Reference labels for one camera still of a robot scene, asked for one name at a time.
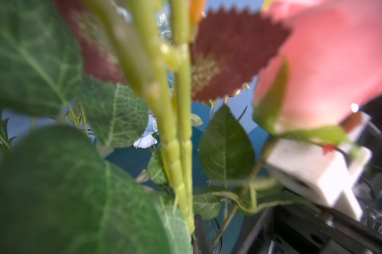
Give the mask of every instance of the blue background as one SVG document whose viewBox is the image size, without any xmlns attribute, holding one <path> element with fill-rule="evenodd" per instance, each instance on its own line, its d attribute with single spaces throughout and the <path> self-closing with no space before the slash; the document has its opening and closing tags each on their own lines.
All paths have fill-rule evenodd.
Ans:
<svg viewBox="0 0 382 254">
<path fill-rule="evenodd" d="M 209 9 L 213 8 L 217 10 L 221 6 L 225 8 L 232 8 L 233 6 L 237 6 L 239 10 L 244 8 L 250 8 L 253 11 L 258 11 L 262 6 L 264 0 L 208 0 L 207 6 L 205 8 L 205 12 L 207 13 Z M 244 108 L 248 106 L 247 111 L 244 117 L 241 119 L 240 123 L 244 127 L 245 131 L 248 133 L 253 147 L 256 152 L 256 157 L 260 154 L 260 150 L 267 138 L 267 133 L 257 126 L 256 123 L 253 122 L 251 115 L 253 112 L 253 108 L 251 106 L 254 89 L 256 85 L 257 77 L 250 82 L 250 89 L 248 91 L 242 90 L 242 92 L 236 97 L 229 98 L 228 105 L 232 110 L 232 113 L 237 118 L 243 112 Z M 214 110 L 217 110 L 221 107 L 222 101 L 220 100 L 218 104 L 215 106 Z M 202 135 L 202 132 L 205 130 L 206 126 L 209 123 L 209 112 L 210 107 L 204 106 L 203 104 L 197 102 L 192 104 L 192 112 L 200 116 L 203 120 L 204 124 L 198 126 L 197 129 L 193 129 L 193 178 L 194 178 L 194 186 L 206 186 L 206 181 L 208 177 L 203 173 L 197 158 L 197 148 L 199 144 L 199 139 Z M 8 118 L 9 123 L 7 126 L 9 137 L 19 136 L 14 140 L 14 143 L 17 143 L 21 140 L 22 136 L 28 134 L 30 128 L 31 117 L 25 115 L 15 114 L 9 110 L 5 110 L 3 113 L 3 118 Z M 54 125 L 56 122 L 52 119 L 46 117 L 40 117 L 36 120 L 35 128 L 42 128 L 43 126 Z M 126 148 L 126 149 L 118 149 L 108 157 L 109 160 L 114 163 L 120 165 L 123 169 L 129 171 L 132 175 L 136 175 L 140 172 L 142 167 L 147 167 L 148 160 L 144 160 L 143 157 L 149 157 L 150 153 L 148 149 L 134 149 L 134 148 Z M 124 158 L 132 158 L 132 160 L 122 160 Z M 221 213 L 218 217 L 219 224 L 221 225 L 223 222 L 223 214 Z M 223 249 L 222 254 L 229 254 L 238 238 L 239 231 L 241 228 L 241 224 L 243 222 L 243 217 L 240 215 L 236 215 L 229 225 L 228 229 L 225 231 L 223 236 Z"/>
</svg>

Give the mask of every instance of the orange bud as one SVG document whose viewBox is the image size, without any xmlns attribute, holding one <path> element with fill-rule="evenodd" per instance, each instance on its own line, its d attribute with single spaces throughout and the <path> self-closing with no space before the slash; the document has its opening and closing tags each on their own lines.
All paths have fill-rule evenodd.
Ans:
<svg viewBox="0 0 382 254">
<path fill-rule="evenodd" d="M 205 3 L 206 0 L 190 0 L 190 22 L 192 26 L 201 21 Z"/>
</svg>

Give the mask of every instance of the light blue flower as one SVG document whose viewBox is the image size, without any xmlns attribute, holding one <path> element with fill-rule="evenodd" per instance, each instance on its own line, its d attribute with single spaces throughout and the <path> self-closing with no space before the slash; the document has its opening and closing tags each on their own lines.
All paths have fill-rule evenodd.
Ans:
<svg viewBox="0 0 382 254">
<path fill-rule="evenodd" d="M 134 142 L 133 146 L 136 148 L 149 148 L 150 146 L 157 144 L 157 140 L 152 135 L 157 131 L 157 121 L 153 116 L 149 115 L 149 122 L 146 130 L 141 137 Z"/>
</svg>

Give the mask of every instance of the artificial flower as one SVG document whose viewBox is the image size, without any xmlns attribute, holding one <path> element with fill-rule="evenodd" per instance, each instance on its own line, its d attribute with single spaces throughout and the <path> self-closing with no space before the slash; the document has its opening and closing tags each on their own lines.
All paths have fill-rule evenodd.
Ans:
<svg viewBox="0 0 382 254">
<path fill-rule="evenodd" d="M 136 148 L 149 148 L 150 146 L 157 144 L 157 140 L 153 137 L 153 133 L 156 133 L 157 131 L 156 118 L 149 115 L 149 122 L 146 130 L 143 132 L 141 137 L 134 142 L 133 146 Z"/>
<path fill-rule="evenodd" d="M 279 0 L 263 10 L 292 33 L 259 73 L 253 105 L 289 66 L 274 130 L 284 133 L 338 125 L 353 104 L 382 94 L 382 0 Z"/>
</svg>

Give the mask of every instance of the dark red leaf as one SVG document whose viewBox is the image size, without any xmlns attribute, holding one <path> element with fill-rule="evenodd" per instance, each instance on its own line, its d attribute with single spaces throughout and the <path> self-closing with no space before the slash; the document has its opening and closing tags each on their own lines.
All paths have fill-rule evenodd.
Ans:
<svg viewBox="0 0 382 254">
<path fill-rule="evenodd" d="M 210 10 L 191 49 L 193 100 L 208 101 L 241 89 L 278 53 L 289 34 L 282 24 L 247 9 Z"/>
<path fill-rule="evenodd" d="M 79 0 L 53 0 L 53 3 L 81 46 L 85 73 L 103 81 L 126 84 L 98 18 Z"/>
</svg>

